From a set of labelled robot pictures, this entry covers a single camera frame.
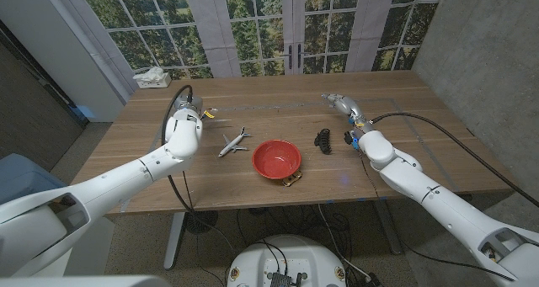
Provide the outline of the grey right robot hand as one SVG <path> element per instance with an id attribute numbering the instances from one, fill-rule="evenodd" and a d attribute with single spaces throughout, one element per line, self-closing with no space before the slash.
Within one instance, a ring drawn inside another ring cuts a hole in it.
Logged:
<path id="1" fill-rule="evenodd" d="M 373 131 L 372 123 L 364 116 L 358 104 L 350 97 L 337 93 L 322 94 L 329 105 L 344 114 L 355 128 L 367 133 Z"/>

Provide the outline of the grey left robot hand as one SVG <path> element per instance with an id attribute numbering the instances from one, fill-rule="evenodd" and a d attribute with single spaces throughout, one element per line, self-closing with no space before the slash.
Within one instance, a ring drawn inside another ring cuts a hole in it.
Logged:
<path id="1" fill-rule="evenodd" d="M 199 96 L 194 96 L 192 101 L 188 101 L 188 96 L 180 94 L 173 103 L 173 107 L 176 110 L 180 109 L 191 109 L 195 111 L 202 119 L 209 118 L 213 119 L 215 117 L 214 109 L 203 109 L 203 99 Z"/>

